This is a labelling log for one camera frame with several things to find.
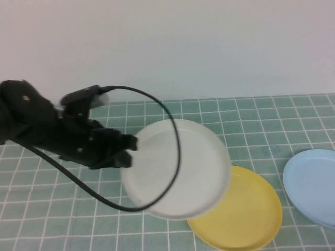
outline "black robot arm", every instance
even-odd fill
[[[63,109],[56,109],[28,82],[4,81],[0,84],[0,142],[34,146],[90,169],[130,167],[131,155],[125,150],[137,150],[137,138],[88,117],[93,102],[105,92],[94,85],[70,93],[61,99]]]

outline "table surface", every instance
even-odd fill
[[[335,251],[335,230],[319,227],[288,200],[286,162],[307,149],[335,145],[335,94],[168,100],[175,118],[193,120],[225,142],[234,165],[264,177],[277,191],[283,223],[264,250]],[[135,134],[167,119],[153,102],[110,103],[91,110],[103,125]],[[210,251],[186,221],[124,213],[91,198],[62,173],[13,142],[0,146],[0,250]],[[57,161],[55,155],[47,153]],[[62,162],[113,202],[131,206],[118,169]]]

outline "black cable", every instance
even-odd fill
[[[45,153],[41,152],[40,150],[38,150],[37,148],[35,148],[34,146],[30,146],[30,145],[26,145],[23,142],[20,141],[16,141],[16,143],[22,145],[23,147],[25,147],[26,149],[32,151],[33,153],[35,153],[36,155],[40,156],[41,158],[43,158],[45,161],[47,161],[48,163],[50,163],[51,165],[53,165],[55,168],[57,168],[60,172],[62,172],[63,174],[65,174],[69,179],[71,179],[73,182],[75,182],[78,186],[80,186],[85,192],[87,192],[88,194],[90,194],[92,197],[94,197],[95,199],[97,199],[98,201],[102,202],[103,204],[110,206],[112,208],[121,210],[121,211],[125,211],[125,212],[138,212],[138,211],[142,211],[145,209],[148,209],[149,207],[151,207],[152,205],[156,204],[158,201],[160,201],[165,195],[166,193],[170,190],[170,188],[172,187],[172,185],[174,184],[179,170],[180,170],[180,163],[181,163],[181,144],[180,144],[180,137],[179,137],[179,133],[178,133],[178,129],[177,126],[175,124],[175,121],[170,113],[170,111],[167,109],[167,107],[160,102],[158,99],[156,99],[155,97],[151,96],[148,93],[145,93],[141,90],[132,88],[132,87],[128,87],[128,86],[107,86],[107,87],[103,87],[101,88],[101,90],[103,91],[103,93],[106,93],[110,90],[114,90],[114,89],[123,89],[123,90],[130,90],[132,92],[135,93],[139,93],[142,94],[144,96],[147,96],[148,98],[152,99],[153,101],[155,101],[157,104],[159,104],[163,110],[167,113],[167,115],[169,116],[169,119],[172,122],[172,126],[175,132],[175,136],[176,136],[176,141],[177,141],[177,150],[178,150],[178,154],[177,154],[177,166],[176,166],[176,170],[175,173],[170,181],[170,183],[168,184],[168,186],[165,188],[165,190],[153,201],[151,201],[150,203],[141,206],[141,207],[136,207],[136,208],[129,208],[129,207],[124,207],[118,204],[115,204],[109,200],[107,200],[106,198],[102,197],[101,195],[99,195],[98,193],[96,193],[94,190],[92,190],[89,186],[87,186],[85,183],[83,183],[80,179],[78,179],[76,176],[74,176],[70,171],[68,171],[65,167],[63,167],[62,165],[60,165],[58,162],[56,162],[54,159],[52,159],[51,157],[49,157],[48,155],[46,155]]]

